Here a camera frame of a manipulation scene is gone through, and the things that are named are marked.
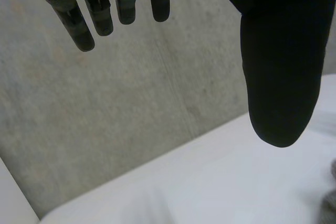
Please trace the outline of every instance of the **wall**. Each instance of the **wall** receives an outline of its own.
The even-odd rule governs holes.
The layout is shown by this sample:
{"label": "wall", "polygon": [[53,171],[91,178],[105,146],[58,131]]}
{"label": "wall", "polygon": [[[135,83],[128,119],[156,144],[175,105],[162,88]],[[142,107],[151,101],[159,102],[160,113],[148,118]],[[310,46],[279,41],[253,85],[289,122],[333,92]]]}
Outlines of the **wall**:
{"label": "wall", "polygon": [[96,41],[82,53],[44,0],[1,0],[0,157],[40,217],[247,111],[228,0],[172,0],[162,24],[137,0],[130,26],[110,1],[98,37],[78,0]]}

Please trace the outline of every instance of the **gray object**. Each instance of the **gray object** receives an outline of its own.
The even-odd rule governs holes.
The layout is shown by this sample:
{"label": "gray object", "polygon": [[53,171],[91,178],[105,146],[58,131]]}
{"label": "gray object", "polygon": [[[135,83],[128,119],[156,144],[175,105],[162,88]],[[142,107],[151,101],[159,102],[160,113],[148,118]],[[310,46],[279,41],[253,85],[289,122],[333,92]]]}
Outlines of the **gray object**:
{"label": "gray object", "polygon": [[[331,173],[336,180],[336,160],[332,163]],[[328,193],[322,200],[319,224],[336,223],[336,190]]]}

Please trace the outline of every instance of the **concrete wall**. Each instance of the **concrete wall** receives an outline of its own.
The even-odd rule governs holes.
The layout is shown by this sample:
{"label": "concrete wall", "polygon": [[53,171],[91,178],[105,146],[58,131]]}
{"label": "concrete wall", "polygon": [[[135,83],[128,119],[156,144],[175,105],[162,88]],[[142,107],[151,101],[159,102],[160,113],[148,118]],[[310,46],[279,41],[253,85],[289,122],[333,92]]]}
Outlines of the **concrete wall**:
{"label": "concrete wall", "polygon": [[[0,157],[43,216],[247,111],[240,15],[228,0],[172,0],[80,52],[44,0],[1,0]],[[336,70],[335,31],[326,72]]]}

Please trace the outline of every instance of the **black rubber fingertip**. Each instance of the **black rubber fingertip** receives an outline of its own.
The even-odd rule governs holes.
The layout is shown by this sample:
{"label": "black rubber fingertip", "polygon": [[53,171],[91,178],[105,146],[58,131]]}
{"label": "black rubber fingertip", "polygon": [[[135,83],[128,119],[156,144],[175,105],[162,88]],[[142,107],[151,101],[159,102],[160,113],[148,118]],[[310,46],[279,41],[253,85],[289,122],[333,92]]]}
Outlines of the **black rubber fingertip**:
{"label": "black rubber fingertip", "polygon": [[100,36],[108,36],[113,32],[113,22],[111,17],[109,19],[95,21],[94,26],[97,34]]}
{"label": "black rubber fingertip", "polygon": [[95,41],[90,31],[73,36],[73,40],[76,46],[83,52],[91,51],[94,48]]}
{"label": "black rubber fingertip", "polygon": [[151,0],[151,3],[155,21],[166,21],[170,14],[170,0]]}
{"label": "black rubber fingertip", "polygon": [[284,148],[294,144],[309,123],[319,96],[321,75],[286,76],[281,70],[273,74],[245,69],[249,114],[263,141]]}

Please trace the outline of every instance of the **white surface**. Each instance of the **white surface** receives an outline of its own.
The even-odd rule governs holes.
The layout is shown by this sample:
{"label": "white surface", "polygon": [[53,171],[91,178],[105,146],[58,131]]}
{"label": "white surface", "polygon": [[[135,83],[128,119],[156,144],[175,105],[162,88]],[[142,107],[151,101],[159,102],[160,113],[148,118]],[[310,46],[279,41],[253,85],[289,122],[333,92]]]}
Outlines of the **white surface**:
{"label": "white surface", "polygon": [[313,119],[293,146],[264,143],[244,115],[59,207],[42,224],[152,223],[158,206],[176,224],[316,223],[322,196],[336,186],[335,135],[316,126],[332,127],[335,101],[336,76],[324,77]]}
{"label": "white surface", "polygon": [[39,220],[0,159],[0,223],[36,224]]}

